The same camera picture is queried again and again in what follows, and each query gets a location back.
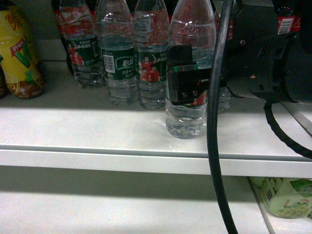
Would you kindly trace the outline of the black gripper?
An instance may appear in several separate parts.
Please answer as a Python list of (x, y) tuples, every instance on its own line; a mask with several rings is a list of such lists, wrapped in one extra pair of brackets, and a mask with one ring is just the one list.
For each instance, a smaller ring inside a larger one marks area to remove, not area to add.
[(224, 78), (235, 97), (311, 104), (312, 3), (300, 2), (298, 32), (278, 33), (270, 0), (239, 0), (231, 14)]

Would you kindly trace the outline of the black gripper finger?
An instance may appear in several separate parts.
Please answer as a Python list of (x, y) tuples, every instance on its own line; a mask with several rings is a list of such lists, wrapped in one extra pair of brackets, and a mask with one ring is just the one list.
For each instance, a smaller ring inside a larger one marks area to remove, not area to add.
[(202, 105), (207, 97), (210, 68), (199, 68), (189, 45), (167, 50), (167, 99), (172, 105)]

